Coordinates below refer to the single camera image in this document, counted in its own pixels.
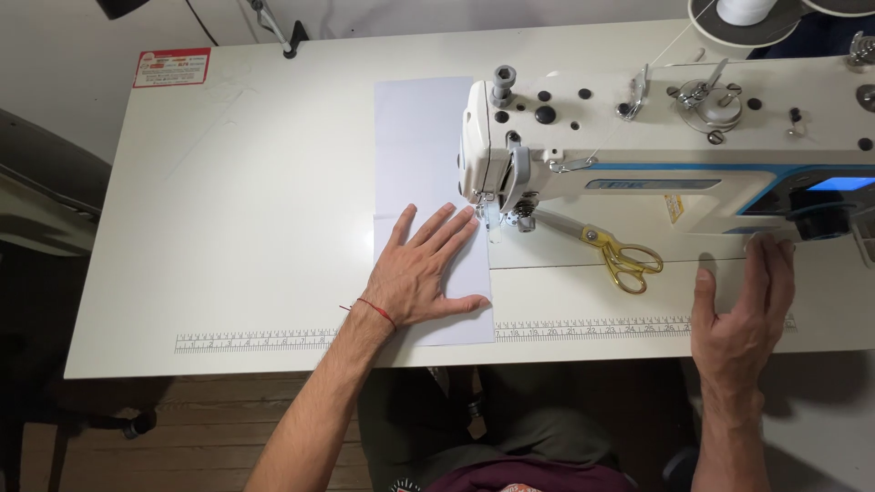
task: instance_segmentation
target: red and white sticker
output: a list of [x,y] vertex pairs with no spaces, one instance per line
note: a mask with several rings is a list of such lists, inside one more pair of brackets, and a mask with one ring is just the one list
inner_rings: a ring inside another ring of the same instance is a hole
[[134,88],[202,84],[209,65],[210,48],[142,52]]

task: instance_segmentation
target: hand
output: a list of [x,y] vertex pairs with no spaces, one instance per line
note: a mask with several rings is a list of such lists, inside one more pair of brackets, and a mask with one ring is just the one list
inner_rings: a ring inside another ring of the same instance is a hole
[[441,292],[447,264],[477,230],[474,210],[465,207],[447,223],[454,206],[447,203],[404,243],[417,208],[404,209],[380,254],[361,298],[382,308],[398,327],[451,314],[470,313],[489,304],[480,295],[448,299]]
[[728,314],[714,313],[714,275],[704,268],[696,274],[690,320],[693,360],[702,378],[703,397],[722,411],[749,411],[748,405],[762,405],[757,380],[781,339],[795,294],[793,248],[790,241],[775,244],[770,234],[751,239],[741,295]]

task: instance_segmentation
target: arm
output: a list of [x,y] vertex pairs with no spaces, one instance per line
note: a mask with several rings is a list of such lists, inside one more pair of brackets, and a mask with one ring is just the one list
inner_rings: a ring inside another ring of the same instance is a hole
[[705,269],[696,275],[691,338],[704,410],[695,492],[770,490],[757,380],[793,303],[793,247],[789,241],[776,244],[771,235],[756,235],[747,244],[745,281],[727,314],[715,314],[714,276]]
[[361,386],[395,326],[412,325],[488,304],[483,296],[447,299],[441,277],[477,229],[473,210],[435,213],[408,241],[416,208],[404,210],[361,294],[388,315],[357,301],[325,357],[292,402],[246,484],[247,491],[326,490]]

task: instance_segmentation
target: blue display screen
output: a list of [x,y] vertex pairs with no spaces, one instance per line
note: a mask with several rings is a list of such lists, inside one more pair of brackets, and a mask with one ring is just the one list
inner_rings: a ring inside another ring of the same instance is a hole
[[875,183],[875,178],[829,178],[809,188],[815,192],[851,192]]

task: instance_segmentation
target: ruler scale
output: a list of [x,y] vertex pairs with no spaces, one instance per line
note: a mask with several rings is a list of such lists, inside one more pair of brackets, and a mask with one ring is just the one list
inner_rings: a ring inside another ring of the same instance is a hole
[[[179,334],[175,354],[215,354],[276,350],[325,350],[338,328]],[[798,333],[793,314],[784,319],[784,333]],[[577,318],[568,320],[496,321],[495,342],[586,341],[690,336],[690,316]]]

